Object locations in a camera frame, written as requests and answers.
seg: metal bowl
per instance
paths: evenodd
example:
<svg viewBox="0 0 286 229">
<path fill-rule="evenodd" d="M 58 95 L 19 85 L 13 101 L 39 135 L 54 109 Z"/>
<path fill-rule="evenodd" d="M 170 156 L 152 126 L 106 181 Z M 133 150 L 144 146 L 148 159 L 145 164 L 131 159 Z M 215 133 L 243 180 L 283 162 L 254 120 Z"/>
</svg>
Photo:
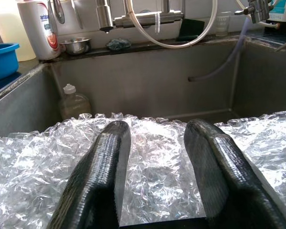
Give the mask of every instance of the metal bowl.
<svg viewBox="0 0 286 229">
<path fill-rule="evenodd" d="M 90 41 L 86 37 L 65 40 L 63 44 L 66 48 L 66 53 L 69 55 L 79 55 L 90 50 Z"/>
</svg>

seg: crumpled plastic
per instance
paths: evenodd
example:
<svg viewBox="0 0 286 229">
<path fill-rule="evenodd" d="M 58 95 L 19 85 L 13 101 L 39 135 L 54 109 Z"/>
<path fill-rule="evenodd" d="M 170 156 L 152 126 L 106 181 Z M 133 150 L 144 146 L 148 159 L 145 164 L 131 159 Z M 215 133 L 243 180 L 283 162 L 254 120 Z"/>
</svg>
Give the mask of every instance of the crumpled plastic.
<svg viewBox="0 0 286 229">
<path fill-rule="evenodd" d="M 204 217 L 185 123 L 82 114 L 43 133 L 0 138 L 0 228 L 46 228 L 71 172 L 113 120 L 126 121 L 132 133 L 120 225 Z"/>
<path fill-rule="evenodd" d="M 215 125 L 234 139 L 286 205 L 286 111 Z"/>
</svg>

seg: stainless steel sink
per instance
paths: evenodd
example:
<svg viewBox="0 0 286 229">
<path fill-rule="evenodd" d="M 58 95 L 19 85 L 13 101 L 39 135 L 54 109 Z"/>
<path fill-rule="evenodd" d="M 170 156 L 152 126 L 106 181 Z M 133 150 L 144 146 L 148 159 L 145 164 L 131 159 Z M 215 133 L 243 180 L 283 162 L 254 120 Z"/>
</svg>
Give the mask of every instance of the stainless steel sink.
<svg viewBox="0 0 286 229">
<path fill-rule="evenodd" d="M 158 49 L 40 64 L 0 94 L 0 136 L 43 131 L 61 121 L 62 87 L 76 86 L 93 115 L 226 122 L 286 110 L 286 52 L 247 40 L 220 74 L 190 83 L 220 66 L 235 45 L 205 42 L 181 50 Z"/>
</svg>

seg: white bottle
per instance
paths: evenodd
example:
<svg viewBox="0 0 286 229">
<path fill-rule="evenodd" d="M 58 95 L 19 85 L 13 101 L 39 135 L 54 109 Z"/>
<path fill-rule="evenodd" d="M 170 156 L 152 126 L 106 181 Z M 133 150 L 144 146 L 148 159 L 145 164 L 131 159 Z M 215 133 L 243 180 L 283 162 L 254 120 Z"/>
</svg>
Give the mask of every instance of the white bottle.
<svg viewBox="0 0 286 229">
<path fill-rule="evenodd" d="M 49 23 L 47 1 L 17 0 L 19 13 L 39 60 L 50 60 L 60 55 L 61 51 L 55 33 Z"/>
<path fill-rule="evenodd" d="M 4 43 L 20 45 L 20 48 L 16 50 L 18 61 L 28 61 L 36 57 L 23 27 L 15 0 L 0 0 L 0 36 Z"/>
<path fill-rule="evenodd" d="M 72 117 L 78 118 L 83 113 L 91 114 L 91 105 L 88 98 L 83 94 L 76 93 L 76 88 L 73 85 L 67 84 L 63 91 L 65 97 L 59 103 L 63 120 Z"/>
</svg>

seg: bottle cap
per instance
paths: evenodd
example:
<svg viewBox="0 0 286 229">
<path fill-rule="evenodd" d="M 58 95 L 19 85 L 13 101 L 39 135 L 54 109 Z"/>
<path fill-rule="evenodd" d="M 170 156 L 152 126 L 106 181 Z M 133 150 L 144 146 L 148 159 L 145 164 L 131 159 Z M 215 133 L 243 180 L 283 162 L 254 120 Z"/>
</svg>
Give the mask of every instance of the bottle cap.
<svg viewBox="0 0 286 229">
<path fill-rule="evenodd" d="M 76 92 L 76 88 L 75 86 L 71 85 L 71 84 L 67 84 L 64 88 L 63 88 L 63 92 L 65 92 L 65 94 L 73 94 Z"/>
</svg>

